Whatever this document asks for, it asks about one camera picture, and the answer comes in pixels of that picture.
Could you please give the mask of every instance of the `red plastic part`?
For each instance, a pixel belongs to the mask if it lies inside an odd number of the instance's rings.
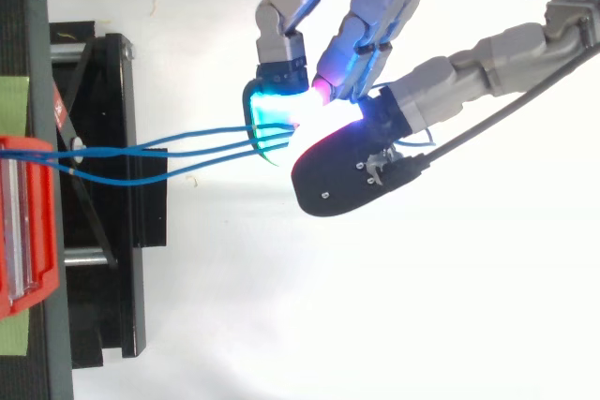
[[[52,146],[34,138],[2,137],[5,150],[53,150]],[[56,252],[56,220],[54,215],[54,186],[51,168],[34,163],[26,164],[29,236],[32,253],[32,275],[36,287],[10,304],[8,298],[8,269],[5,259],[4,199],[0,189],[0,319],[14,316],[48,298],[58,288],[58,257]]]

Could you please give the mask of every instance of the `pink light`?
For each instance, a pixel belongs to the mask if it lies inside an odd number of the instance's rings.
[[[286,150],[289,169],[291,170],[298,158],[317,142],[362,119],[360,107],[348,100],[334,100],[313,111],[310,117],[304,117],[290,138],[290,145]]]

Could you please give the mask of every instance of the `black metal frame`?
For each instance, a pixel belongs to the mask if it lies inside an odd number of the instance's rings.
[[[56,146],[45,0],[0,0],[0,76],[29,77],[27,134]],[[30,310],[26,357],[0,357],[0,398],[73,398],[60,185],[55,175],[60,287]]]
[[[70,145],[69,133],[88,146],[135,143],[130,44],[93,30],[90,22],[51,26],[46,0],[0,0],[0,76],[29,78],[27,134],[55,148],[65,148],[57,141]],[[87,63],[53,67],[50,37],[65,43],[78,34],[90,42]],[[59,139],[53,78],[69,108]],[[78,169],[134,179],[164,173],[167,162],[84,160]],[[103,348],[134,357],[145,347],[142,247],[166,244],[166,183],[113,188],[58,173],[54,180],[60,287],[30,310],[27,355],[0,357],[3,399],[72,399],[72,367],[102,365]],[[101,246],[109,264],[66,270],[63,243]]]
[[[79,28],[76,23],[52,24],[52,43],[73,29],[86,43],[82,58],[52,68],[70,121],[60,131],[63,147],[68,148],[76,137],[88,147],[134,145],[130,42],[118,34],[89,36],[92,28],[82,22]],[[165,173],[167,161],[86,158],[78,169],[128,180]],[[102,365],[103,348],[121,348],[125,358],[136,357],[146,342],[142,248],[166,244],[167,184],[113,187],[63,174],[61,192],[66,249],[100,247],[109,262],[67,267],[73,367]]]

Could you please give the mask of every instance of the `blue wire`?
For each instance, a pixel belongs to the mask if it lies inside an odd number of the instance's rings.
[[[401,145],[402,147],[435,147],[436,143],[433,141],[433,135],[431,135],[431,131],[426,128],[427,137],[429,138],[429,142],[406,142],[406,141],[396,141],[397,145]]]
[[[266,152],[283,149],[287,146],[288,146],[288,143],[286,142],[283,144],[273,145],[271,147],[265,147],[264,149],[261,149],[261,150],[248,150],[247,152],[242,152],[239,154],[222,156],[220,158],[210,159],[208,161],[194,164],[192,166],[188,166],[183,169],[173,170],[171,172],[167,172],[162,175],[157,175],[157,176],[148,177],[148,178],[142,178],[142,179],[138,179],[138,180],[115,180],[113,178],[99,177],[97,175],[92,175],[91,173],[83,172],[80,170],[75,170],[75,169],[69,168],[67,166],[63,166],[62,164],[52,163],[50,161],[46,161],[46,160],[38,159],[38,158],[28,158],[28,157],[20,157],[19,156],[19,157],[15,157],[13,159],[17,159],[19,161],[24,161],[24,162],[28,162],[28,163],[35,163],[35,164],[39,164],[42,166],[47,166],[49,168],[60,170],[61,172],[65,172],[70,175],[73,175],[73,176],[76,176],[76,177],[79,177],[79,178],[82,178],[84,180],[94,182],[94,183],[100,183],[103,185],[111,185],[111,186],[121,186],[121,187],[134,187],[134,186],[151,185],[152,183],[163,182],[169,178],[175,177],[177,175],[181,175],[183,173],[188,173],[193,170],[206,168],[208,166],[213,166],[215,164],[224,163],[227,161],[233,161],[235,159],[243,158],[246,156],[259,155],[259,154],[263,154]]]
[[[192,152],[147,152],[143,149],[135,147],[91,147],[89,149],[81,149],[68,152],[41,152],[41,151],[29,151],[29,150],[0,150],[0,158],[13,157],[13,156],[31,156],[33,158],[40,159],[56,159],[56,158],[73,158],[76,156],[89,157],[89,158],[110,158],[114,156],[141,156],[141,157],[153,157],[153,158],[183,158],[189,156],[204,156],[210,154],[216,154],[220,152],[226,152],[228,150],[237,149],[250,144],[258,144],[263,141],[272,141],[278,139],[290,138],[293,135],[292,132],[278,133],[277,135],[264,136],[254,140],[240,141],[233,144],[222,145],[219,147],[213,147],[211,149],[196,150]]]
[[[282,128],[284,130],[294,131],[294,127],[290,124],[264,124],[261,126],[228,126],[223,128],[213,128],[211,130],[200,130],[200,131],[189,131],[187,133],[181,133],[179,135],[170,136],[168,138],[162,138],[161,140],[155,140],[147,142],[146,144],[139,144],[129,147],[130,149],[145,149],[147,147],[154,147],[156,145],[164,144],[165,142],[180,141],[186,138],[197,138],[200,136],[217,135],[219,133],[235,133],[240,131],[252,131],[255,129],[266,130],[270,128]]]

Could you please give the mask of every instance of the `red clamp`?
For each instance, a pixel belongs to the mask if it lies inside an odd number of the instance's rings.
[[[2,150],[53,150],[33,138],[0,137]],[[0,159],[0,319],[58,288],[52,169]]]

